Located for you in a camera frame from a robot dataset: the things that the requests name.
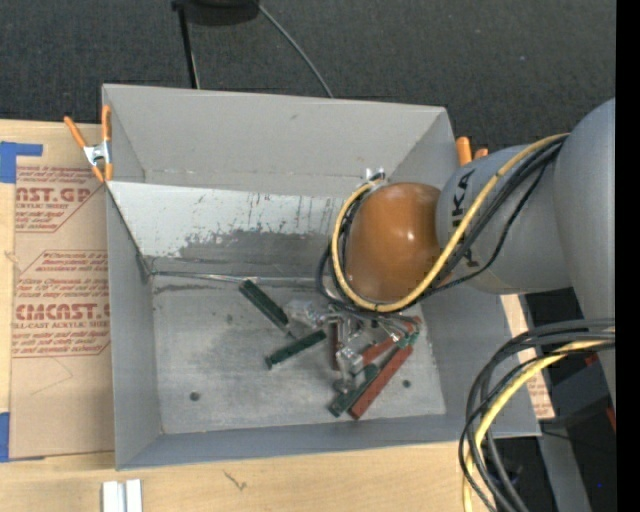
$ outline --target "yellow cable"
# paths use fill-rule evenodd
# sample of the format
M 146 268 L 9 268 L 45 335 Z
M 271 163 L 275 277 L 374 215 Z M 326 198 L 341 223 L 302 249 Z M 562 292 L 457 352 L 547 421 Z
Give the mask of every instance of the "yellow cable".
M 455 230 L 455 232 L 453 233 L 453 235 L 449 239 L 449 241 L 448 241 L 447 245 L 445 246 L 445 248 L 443 249 L 442 253 L 440 253 L 440 257 L 435 262 L 435 264 L 433 265 L 433 267 L 431 268 L 429 273 L 425 276 L 425 278 L 418 284 L 418 286 L 409 295 L 407 295 L 405 298 L 400 299 L 400 300 L 398 300 L 396 302 L 380 304 L 380 303 L 371 302 L 369 300 L 366 300 L 366 299 L 360 297 L 360 295 L 358 295 L 355 291 L 353 291 L 351 286 L 349 286 L 349 283 L 347 283 L 347 280 L 346 280 L 346 278 L 344 276 L 344 273 L 342 272 L 342 268 L 340 267 L 340 259 L 338 258 L 338 241 L 340 239 L 340 228 L 341 228 L 341 225 L 342 225 L 342 221 L 343 221 L 344 216 L 345 216 L 347 210 L 349 209 L 349 207 L 362 194 L 364 194 L 364 192 L 369 190 L 373 186 L 373 184 L 367 183 L 367 184 L 363 185 L 362 187 L 360 187 L 358 190 L 356 190 L 356 192 L 354 192 L 347 199 L 347 201 L 345 202 L 344 206 L 340 210 L 340 213 L 338 214 L 338 218 L 336 220 L 335 229 L 333 231 L 333 235 L 332 235 L 332 238 L 331 238 L 331 256 L 333 258 L 333 270 L 334 270 L 334 273 L 335 273 L 335 276 L 336 276 L 336 280 L 337 280 L 338 284 L 340 285 L 340 288 L 342 288 L 344 290 L 345 294 L 356 305 L 360 306 L 361 308 L 370 310 L 370 311 L 378 311 L 380 313 L 391 313 L 391 312 L 399 311 L 401 309 L 406 308 L 409 304 L 411 304 L 418 297 L 420 297 L 420 295 L 422 295 L 422 293 L 424 293 L 424 291 L 427 289 L 427 287 L 436 278 L 436 276 L 438 275 L 438 273 L 440 272 L 442 267 L 444 267 L 447 259 L 449 258 L 449 256 L 451 256 L 451 253 L 455 250 L 456 245 L 458 245 L 458 242 L 463 237 L 465 230 L 467 229 L 467 227 L 471 223 L 471 219 L 474 217 L 474 215 L 476 214 L 476 212 L 478 211 L 478 209 L 480 208 L 482 203 L 486 200 L 486 198 L 489 195 L 489 193 L 491 192 L 491 190 L 493 190 L 495 188 L 495 186 L 498 183 L 498 181 L 502 177 L 504 177 L 504 175 L 507 174 L 524 157 L 526 157 L 527 155 L 533 153 L 534 151 L 537 151 L 538 149 L 543 148 L 544 146 L 546 146 L 546 145 L 548 145 L 548 144 L 554 142 L 555 140 L 558 140 L 558 139 L 560 139 L 561 137 L 564 137 L 564 136 L 565 136 L 565 134 L 558 134 L 558 135 L 552 135 L 550 137 L 546 137 L 544 139 L 541 139 L 541 140 L 539 140 L 537 142 L 534 142 L 530 146 L 527 146 L 525 149 L 520 151 L 517 155 L 513 156 L 512 158 L 510 158 L 498 170 L 498 172 L 496 172 L 489 179 L 489 181 L 487 181 L 487 183 L 482 188 L 480 193 L 476 196 L 475 200 L 473 201 L 473 203 L 469 207 L 469 210 L 467 211 L 465 216 L 462 218 L 460 224 L 458 225 L 457 229 Z
M 554 351 L 554 353 L 558 354 L 557 356 L 541 359 L 539 361 L 532 361 L 531 364 L 522 368 L 518 376 L 497 396 L 493 405 L 482 417 L 474 438 L 474 443 L 478 447 L 478 450 L 481 450 L 482 440 L 484 439 L 487 430 L 489 430 L 491 423 L 493 423 L 493 420 L 495 420 L 496 416 L 500 413 L 500 411 L 502 411 L 507 402 L 516 393 L 516 391 L 518 391 L 518 389 L 523 386 L 525 382 L 527 382 L 540 370 L 566 357 L 569 352 L 573 350 L 584 350 L 592 347 L 597 347 L 599 345 L 602 345 L 603 343 L 604 341 L 576 341 L 573 343 L 569 343 L 564 347 L 561 347 Z M 471 457 L 470 450 L 467 450 L 465 465 L 467 467 L 467 470 L 469 471 L 469 474 L 471 474 L 471 472 L 473 471 L 473 458 Z M 464 505 L 465 512 L 472 512 L 471 484 L 464 476 L 462 477 L 462 503 Z

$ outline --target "brown spherical cover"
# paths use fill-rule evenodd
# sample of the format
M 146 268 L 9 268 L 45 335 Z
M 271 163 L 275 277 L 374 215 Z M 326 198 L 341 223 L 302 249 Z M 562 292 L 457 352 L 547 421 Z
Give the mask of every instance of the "brown spherical cover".
M 440 255 L 435 211 L 440 190 L 421 183 L 376 189 L 356 212 L 345 247 L 351 288 L 375 302 L 406 297 Z

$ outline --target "blue tape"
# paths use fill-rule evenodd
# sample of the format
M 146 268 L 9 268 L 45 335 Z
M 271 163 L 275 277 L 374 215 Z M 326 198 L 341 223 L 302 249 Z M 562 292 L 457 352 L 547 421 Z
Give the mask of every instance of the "blue tape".
M 0 183 L 16 182 L 18 156 L 42 156 L 42 144 L 0 142 Z
M 0 462 L 9 461 L 9 413 L 0 413 Z

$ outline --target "orange clip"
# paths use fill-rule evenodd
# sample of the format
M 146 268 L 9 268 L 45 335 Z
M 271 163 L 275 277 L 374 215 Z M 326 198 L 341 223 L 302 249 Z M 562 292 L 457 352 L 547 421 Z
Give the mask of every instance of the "orange clip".
M 102 107 L 102 142 L 95 146 L 88 146 L 80 130 L 69 116 L 64 117 L 64 124 L 71 131 L 71 136 L 82 149 L 91 164 L 91 170 L 100 183 L 113 178 L 113 163 L 111 162 L 111 108 L 109 105 Z M 104 175 L 97 163 L 104 159 Z
M 460 163 L 460 167 L 467 165 L 472 160 L 482 158 L 489 154 L 489 150 L 487 148 L 480 148 L 472 157 L 471 142 L 468 137 L 458 137 L 456 139 L 456 151 L 458 152 L 458 162 Z

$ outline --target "black cord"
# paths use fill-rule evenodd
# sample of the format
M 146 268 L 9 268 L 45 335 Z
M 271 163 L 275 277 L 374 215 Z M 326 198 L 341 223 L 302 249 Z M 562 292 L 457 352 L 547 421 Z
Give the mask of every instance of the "black cord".
M 196 59 L 193 56 L 193 50 L 191 48 L 189 24 L 187 23 L 187 16 L 184 12 L 184 0 L 175 0 L 171 2 L 171 8 L 178 13 L 178 20 L 180 21 L 180 33 L 182 34 L 182 45 L 184 46 L 184 53 L 187 59 L 187 68 L 189 70 L 189 82 L 191 83 L 191 88 L 200 89 L 200 78 L 198 77 L 198 70 L 196 68 Z
M 588 349 L 575 349 L 575 350 L 572 350 L 569 353 L 569 355 L 578 354 L 578 353 L 580 353 L 580 354 L 592 353 L 592 352 L 595 352 L 595 351 L 600 351 L 600 350 L 605 350 L 605 349 L 608 349 L 608 348 L 613 348 L 613 346 L 614 346 L 613 343 L 606 343 L 606 344 L 603 344 L 602 346 L 599 346 L 599 347 L 593 347 L 593 348 L 588 348 Z M 477 484 L 477 482 L 475 481 L 473 476 L 469 473 L 469 471 L 466 468 L 466 464 L 464 462 L 464 441 L 465 441 L 465 439 L 468 440 L 470 454 L 471 454 L 471 457 L 472 457 L 472 459 L 474 461 L 474 465 L 476 466 L 476 468 L 478 470 L 478 473 L 481 475 L 481 477 L 485 481 L 487 487 L 491 490 L 491 492 L 495 496 L 496 500 L 507 511 L 511 512 L 512 510 L 516 510 L 514 508 L 514 506 L 512 505 L 512 503 L 510 503 L 508 501 L 508 499 L 502 494 L 502 492 L 496 487 L 496 485 L 493 482 L 493 479 L 491 478 L 491 476 L 488 473 L 488 470 L 487 470 L 485 464 L 482 461 L 482 456 L 481 456 L 477 446 L 475 445 L 475 439 L 474 439 L 475 438 L 475 429 L 473 428 L 473 422 L 477 419 L 477 417 L 480 414 L 484 413 L 488 409 L 488 407 L 492 404 L 493 400 L 497 397 L 497 395 L 499 393 L 501 393 L 509 385 L 509 383 L 520 372 L 520 370 L 522 370 L 524 367 L 532 364 L 535 361 L 540 361 L 540 360 L 548 359 L 548 358 L 555 357 L 555 356 L 557 356 L 557 354 L 546 354 L 546 355 L 538 356 L 538 357 L 533 358 L 533 359 L 531 359 L 531 360 L 529 360 L 529 361 L 527 361 L 525 363 L 521 363 L 521 364 L 517 365 L 509 373 L 507 373 L 507 375 L 505 375 L 498 382 L 498 384 L 496 384 L 496 386 L 494 386 L 494 388 L 490 392 L 487 392 L 487 395 L 485 397 L 483 397 L 480 405 L 476 409 L 472 410 L 470 413 L 467 414 L 467 422 L 466 422 L 465 427 L 464 427 L 464 429 L 462 431 L 462 435 L 460 437 L 460 442 L 458 444 L 458 459 L 459 459 L 460 465 L 462 467 L 462 470 L 463 470 L 463 472 L 465 474 L 465 477 L 469 481 L 470 485 L 476 491 L 478 496 L 481 499 L 483 499 L 483 502 L 485 503 L 485 505 L 488 506 L 488 508 L 490 510 L 495 510 L 495 508 L 493 506 L 491 506 L 490 503 L 488 503 L 488 499 L 484 495 L 483 491 L 480 489 L 480 486 Z M 523 508 L 520 508 L 520 510 L 524 510 L 524 511 L 527 510 L 527 507 L 524 505 L 524 503 L 522 503 L 522 507 Z
M 264 15 L 264 17 L 267 18 L 267 20 L 269 20 L 269 22 L 278 30 L 278 32 L 280 32 L 284 36 L 284 38 L 287 40 L 287 42 L 291 46 L 293 46 L 293 48 L 303 58 L 303 60 L 307 64 L 307 66 L 309 66 L 309 69 L 311 69 L 313 74 L 316 76 L 316 78 L 320 82 L 320 85 L 322 85 L 322 88 L 324 89 L 324 92 L 327 94 L 327 96 L 329 98 L 334 98 L 334 95 L 331 92 L 331 89 L 329 89 L 329 86 L 327 85 L 327 83 L 322 78 L 322 75 L 320 75 L 320 72 L 313 65 L 313 62 L 311 62 L 311 59 L 309 59 L 309 57 L 307 57 L 306 53 L 304 53 L 304 51 L 302 50 L 300 45 L 298 43 L 296 43 L 295 40 L 293 39 L 293 37 L 291 37 L 291 35 L 282 27 L 282 25 L 280 25 L 280 23 L 278 23 L 276 21 L 276 19 L 273 16 L 271 16 L 271 14 L 269 14 L 269 11 L 267 11 L 267 9 L 265 9 L 264 6 L 262 6 L 256 0 L 252 0 L 252 2 L 256 5 L 256 7 L 258 7 L 258 9 Z
M 465 425 L 465 429 L 463 430 L 463 436 L 461 437 L 461 442 L 464 441 L 465 437 L 468 437 L 470 440 L 470 450 L 471 450 L 471 456 L 472 458 L 474 458 L 474 463 L 476 464 L 476 466 L 478 466 L 478 472 L 480 473 L 480 475 L 483 477 L 483 479 L 486 481 L 487 486 L 489 487 L 489 489 L 492 491 L 492 493 L 494 493 L 494 495 L 496 496 L 496 499 L 503 505 L 504 502 L 507 501 L 507 498 L 500 492 L 500 490 L 497 489 L 497 487 L 494 485 L 492 478 L 489 476 L 486 467 L 484 466 L 480 453 L 477 450 L 477 447 L 475 446 L 474 442 L 473 442 L 473 437 L 474 437 L 474 429 L 472 426 L 472 423 L 474 421 L 474 419 L 484 410 L 486 410 L 486 408 L 488 407 L 489 403 L 491 402 L 491 400 L 493 399 L 493 397 L 495 397 L 497 395 L 498 392 L 500 392 L 504 386 L 506 384 L 508 384 L 508 382 L 512 379 L 513 375 L 515 375 L 515 373 L 517 373 L 519 371 L 519 369 L 521 369 L 523 366 L 526 366 L 528 364 L 531 364 L 532 361 L 536 360 L 536 359 L 532 359 L 530 361 L 527 361 L 521 365 L 518 365 L 516 368 L 514 368 L 511 372 L 509 372 L 501 381 L 500 383 L 498 383 L 491 392 L 489 392 L 488 390 L 488 384 L 491 378 L 491 374 L 493 372 L 493 370 L 495 369 L 495 367 L 504 359 L 506 359 L 507 357 L 515 354 L 516 352 L 520 351 L 520 350 L 524 350 L 526 348 L 529 348 L 531 346 L 541 346 L 541 345 L 558 345 L 558 344 L 566 344 L 567 342 L 572 342 L 572 341 L 576 341 L 576 340 L 582 340 L 582 339 L 615 339 L 615 334 L 613 333 L 587 333 L 584 331 L 579 331 L 577 332 L 576 329 L 586 329 L 586 328 L 593 328 L 593 327 L 600 327 L 600 328 L 606 328 L 609 327 L 611 325 L 615 325 L 614 320 L 612 319 L 602 319 L 602 320 L 592 320 L 592 321 L 586 321 L 586 320 L 577 320 L 577 321 L 570 321 L 570 322 L 561 322 L 561 323 L 557 323 L 557 324 L 550 324 L 547 326 L 542 326 L 539 327 L 537 329 L 534 329 L 532 331 L 529 332 L 525 332 L 522 333 L 519 336 L 516 336 L 515 338 L 513 338 L 512 340 L 510 340 L 509 342 L 507 342 L 506 344 L 504 344 L 497 352 L 496 354 L 494 354 L 494 356 L 491 358 L 491 360 L 489 361 L 489 363 L 487 363 L 487 365 L 485 365 L 485 367 L 481 370 L 481 372 L 479 373 L 479 375 L 476 377 L 476 380 L 474 381 L 471 390 L 469 392 L 469 398 L 467 400 L 467 425 Z M 580 352 L 580 353 L 584 353 L 584 352 L 593 352 L 594 350 L 600 350 L 603 349 L 605 347 L 598 347 L 597 349 L 592 348 L 592 349 L 583 349 L 583 350 L 576 350 L 573 351 L 574 353 Z M 545 356 L 540 356 L 537 359 L 544 359 L 545 357 L 553 357 L 555 354 L 547 354 Z M 478 394 L 478 390 L 480 388 L 480 395 L 481 395 L 481 404 L 474 410 L 473 409 L 473 404 L 476 400 L 476 396 Z M 489 436 L 491 435 L 491 431 L 490 429 L 487 431 L 487 436 L 486 439 L 489 440 Z M 462 446 L 459 446 L 459 452 L 462 451 Z M 497 450 L 495 451 L 495 453 L 491 453 L 491 462 L 493 462 L 494 467 L 496 467 L 496 469 L 499 471 L 499 478 L 501 480 L 501 482 L 503 483 L 503 486 L 505 487 L 505 489 L 507 490 L 507 492 L 511 495 L 512 493 L 517 496 L 517 498 L 514 498 L 514 496 L 510 496 L 511 499 L 513 500 L 513 502 L 515 502 L 513 504 L 513 506 L 510 505 L 506 505 L 505 508 L 507 510 L 511 510 L 513 509 L 513 507 L 515 506 L 517 510 L 521 510 L 521 511 L 526 511 L 527 508 L 524 505 L 524 503 L 522 502 L 522 500 L 519 498 L 517 491 L 515 490 L 515 488 L 513 488 L 513 485 L 511 484 L 510 479 L 508 478 L 508 475 L 506 473 L 506 469 L 504 469 L 504 465 L 502 463 L 502 460 L 499 456 L 499 454 L 497 453 Z M 470 480 L 470 483 L 472 484 L 472 487 L 474 487 L 474 490 L 476 490 L 476 492 L 479 491 L 479 488 L 475 484 L 475 482 L 472 482 Z

